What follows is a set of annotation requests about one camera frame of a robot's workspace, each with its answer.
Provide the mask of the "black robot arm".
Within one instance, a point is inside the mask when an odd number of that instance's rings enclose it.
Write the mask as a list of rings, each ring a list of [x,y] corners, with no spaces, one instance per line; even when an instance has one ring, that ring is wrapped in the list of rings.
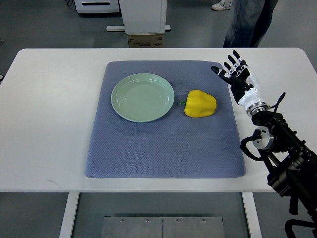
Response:
[[[270,107],[262,102],[251,106],[251,119],[257,128],[252,136],[241,141],[240,148],[249,158],[264,162],[267,184],[280,196],[290,198],[290,214],[298,214],[299,203],[307,210],[311,221],[291,219],[285,223],[287,237],[295,237],[295,226],[310,228],[316,236],[317,156],[277,112],[284,96]]]

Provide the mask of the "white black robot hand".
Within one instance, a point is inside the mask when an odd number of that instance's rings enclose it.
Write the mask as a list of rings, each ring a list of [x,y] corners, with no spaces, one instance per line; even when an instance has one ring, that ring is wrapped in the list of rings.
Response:
[[[226,69],[212,66],[211,70],[224,82],[229,84],[237,104],[245,108],[251,104],[261,102],[260,86],[246,61],[234,50],[228,56],[230,63],[225,62]]]

